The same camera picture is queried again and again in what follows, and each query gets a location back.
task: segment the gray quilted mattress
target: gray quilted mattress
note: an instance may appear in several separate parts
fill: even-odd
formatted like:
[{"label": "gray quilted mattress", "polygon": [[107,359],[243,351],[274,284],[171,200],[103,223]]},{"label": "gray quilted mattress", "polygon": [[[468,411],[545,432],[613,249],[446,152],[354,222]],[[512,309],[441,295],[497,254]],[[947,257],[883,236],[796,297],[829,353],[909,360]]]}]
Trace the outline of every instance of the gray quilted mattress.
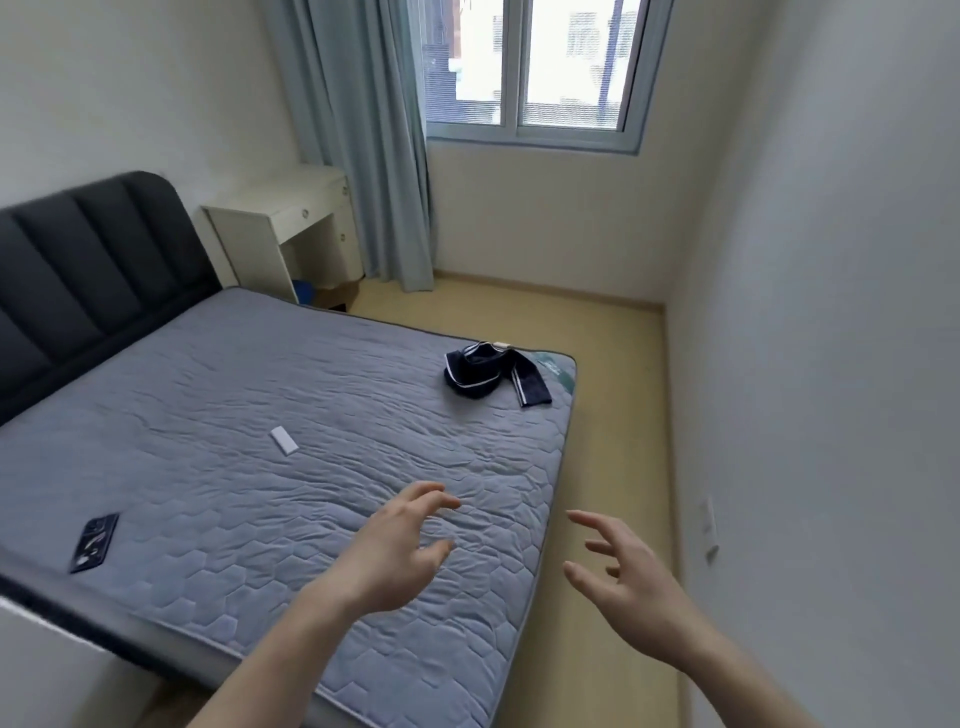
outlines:
[{"label": "gray quilted mattress", "polygon": [[[242,289],[199,303],[0,428],[0,546],[66,574],[119,512],[106,562],[70,576],[237,655],[364,520],[417,479],[463,507],[399,612],[363,619],[318,686],[346,722],[488,726],[533,597],[575,365],[537,354],[553,404],[444,385],[464,340]],[[282,425],[300,446],[285,456]]]}]

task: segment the floor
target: floor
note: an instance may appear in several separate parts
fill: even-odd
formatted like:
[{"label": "floor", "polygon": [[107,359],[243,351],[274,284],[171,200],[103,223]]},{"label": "floor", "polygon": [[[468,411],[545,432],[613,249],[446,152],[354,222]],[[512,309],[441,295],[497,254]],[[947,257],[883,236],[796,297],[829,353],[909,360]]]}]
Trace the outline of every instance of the floor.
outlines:
[{"label": "floor", "polygon": [[[439,279],[432,293],[415,294],[365,280],[351,312],[572,355],[576,401],[555,508],[615,514],[672,559],[659,313],[450,279]],[[676,673],[634,653],[564,580],[565,559],[602,572],[606,559],[583,549],[585,536],[565,519],[551,522],[540,585],[496,726],[675,728]],[[199,700],[193,692],[170,691],[165,707],[142,725],[183,725]]]}]

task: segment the dark gray headboard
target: dark gray headboard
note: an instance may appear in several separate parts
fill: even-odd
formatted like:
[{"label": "dark gray headboard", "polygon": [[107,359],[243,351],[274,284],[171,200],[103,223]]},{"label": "dark gray headboard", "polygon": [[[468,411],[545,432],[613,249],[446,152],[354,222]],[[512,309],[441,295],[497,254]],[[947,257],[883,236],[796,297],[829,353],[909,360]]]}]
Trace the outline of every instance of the dark gray headboard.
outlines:
[{"label": "dark gray headboard", "polygon": [[218,290],[158,175],[0,210],[0,425]]}]

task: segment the white wall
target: white wall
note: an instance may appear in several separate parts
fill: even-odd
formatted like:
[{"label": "white wall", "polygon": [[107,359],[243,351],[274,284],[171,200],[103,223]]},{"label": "white wall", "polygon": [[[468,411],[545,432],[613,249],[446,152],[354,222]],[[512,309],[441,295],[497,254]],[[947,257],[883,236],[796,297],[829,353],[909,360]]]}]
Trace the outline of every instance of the white wall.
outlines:
[{"label": "white wall", "polygon": [[676,0],[636,157],[432,141],[437,267],[663,301],[773,5]]},{"label": "white wall", "polygon": [[0,714],[8,728],[128,728],[159,684],[0,599]]},{"label": "white wall", "polygon": [[200,203],[298,159],[253,0],[4,3],[0,206],[158,172],[235,283]]},{"label": "white wall", "polygon": [[685,579],[826,725],[954,725],[960,4],[786,5],[668,304]]}]

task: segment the white desk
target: white desk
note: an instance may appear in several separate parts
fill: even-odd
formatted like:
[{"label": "white desk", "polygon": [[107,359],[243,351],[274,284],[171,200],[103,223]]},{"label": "white desk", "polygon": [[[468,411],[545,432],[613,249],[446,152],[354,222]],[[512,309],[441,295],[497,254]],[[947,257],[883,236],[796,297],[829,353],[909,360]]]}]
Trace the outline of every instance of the white desk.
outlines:
[{"label": "white desk", "polygon": [[363,277],[347,176],[301,164],[204,209],[240,285],[296,302],[291,279],[329,289]]}]

